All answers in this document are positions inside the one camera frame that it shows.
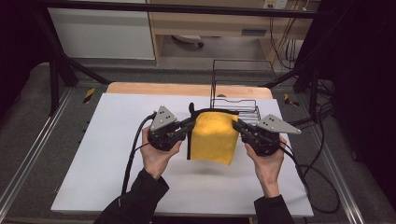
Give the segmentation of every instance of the black sleeve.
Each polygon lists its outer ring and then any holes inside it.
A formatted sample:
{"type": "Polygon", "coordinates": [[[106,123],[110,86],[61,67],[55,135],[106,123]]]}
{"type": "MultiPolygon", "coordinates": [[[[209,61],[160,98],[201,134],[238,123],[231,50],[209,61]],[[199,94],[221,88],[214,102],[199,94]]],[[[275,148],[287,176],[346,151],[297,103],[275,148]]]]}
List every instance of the black sleeve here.
{"type": "Polygon", "coordinates": [[[259,224],[293,224],[293,218],[282,195],[275,198],[261,197],[254,202],[259,224]]]}
{"type": "Polygon", "coordinates": [[[145,169],[140,171],[131,191],[116,198],[94,224],[148,224],[157,203],[169,190],[165,180],[155,180],[145,169]]]}

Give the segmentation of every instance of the yellow fabric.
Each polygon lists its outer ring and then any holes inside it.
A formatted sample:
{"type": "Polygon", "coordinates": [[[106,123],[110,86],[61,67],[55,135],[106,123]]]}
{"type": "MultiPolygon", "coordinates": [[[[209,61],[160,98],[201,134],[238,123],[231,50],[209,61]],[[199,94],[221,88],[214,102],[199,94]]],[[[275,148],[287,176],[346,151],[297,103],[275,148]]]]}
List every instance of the yellow fabric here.
{"type": "Polygon", "coordinates": [[[200,114],[191,133],[191,160],[230,165],[238,139],[232,120],[238,121],[238,116],[221,112],[200,114]]]}

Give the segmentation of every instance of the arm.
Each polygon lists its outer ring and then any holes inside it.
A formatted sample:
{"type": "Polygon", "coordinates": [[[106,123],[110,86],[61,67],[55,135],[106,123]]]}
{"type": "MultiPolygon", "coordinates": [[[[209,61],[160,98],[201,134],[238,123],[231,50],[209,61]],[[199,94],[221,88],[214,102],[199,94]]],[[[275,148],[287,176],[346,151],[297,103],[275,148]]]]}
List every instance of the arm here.
{"type": "MultiPolygon", "coordinates": [[[[282,137],[280,137],[280,140],[282,142],[281,146],[284,147],[286,140],[282,137]]],[[[278,150],[269,157],[259,157],[249,144],[245,144],[245,148],[247,149],[247,155],[254,162],[256,176],[259,178],[264,194],[263,197],[254,202],[259,224],[294,223],[288,207],[279,193],[279,185],[277,183],[280,167],[284,159],[283,151],[278,150]]]]}
{"type": "Polygon", "coordinates": [[[162,174],[169,160],[178,153],[181,141],[170,151],[160,151],[148,144],[149,127],[142,130],[142,153],[144,169],[140,171],[131,190],[116,198],[94,224],[140,224],[149,223],[157,203],[169,190],[162,174]]]}

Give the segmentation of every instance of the black wire rack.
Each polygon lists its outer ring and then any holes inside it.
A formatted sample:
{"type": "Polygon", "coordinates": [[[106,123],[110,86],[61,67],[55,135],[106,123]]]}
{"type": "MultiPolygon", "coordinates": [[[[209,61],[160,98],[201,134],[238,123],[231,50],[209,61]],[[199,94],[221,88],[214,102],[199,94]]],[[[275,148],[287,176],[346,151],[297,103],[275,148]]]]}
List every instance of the black wire rack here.
{"type": "Polygon", "coordinates": [[[212,87],[210,107],[239,112],[239,118],[246,123],[255,124],[261,119],[256,100],[229,100],[224,95],[216,95],[216,86],[245,85],[262,86],[265,82],[276,80],[271,62],[265,60],[214,60],[212,66],[212,87]]]}

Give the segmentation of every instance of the white table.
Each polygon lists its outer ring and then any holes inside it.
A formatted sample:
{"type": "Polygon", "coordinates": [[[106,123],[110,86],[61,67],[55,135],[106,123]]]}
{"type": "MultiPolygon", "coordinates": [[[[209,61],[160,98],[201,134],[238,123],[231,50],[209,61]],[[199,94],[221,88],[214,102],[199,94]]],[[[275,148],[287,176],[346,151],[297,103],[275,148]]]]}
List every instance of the white table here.
{"type": "MultiPolygon", "coordinates": [[[[58,195],[51,207],[65,214],[98,214],[120,195],[124,170],[140,122],[160,105],[179,120],[190,116],[188,106],[208,108],[202,96],[104,93],[58,195]]],[[[259,99],[262,117],[281,118],[276,100],[259,99]]],[[[251,159],[238,141],[230,166],[213,161],[187,161],[187,141],[171,160],[163,177],[170,189],[159,202],[159,216],[253,217],[254,200],[262,196],[251,159]]],[[[136,152],[129,186],[143,168],[136,152]]],[[[285,157],[279,176],[280,191],[294,217],[313,212],[294,163],[285,157]]]]}

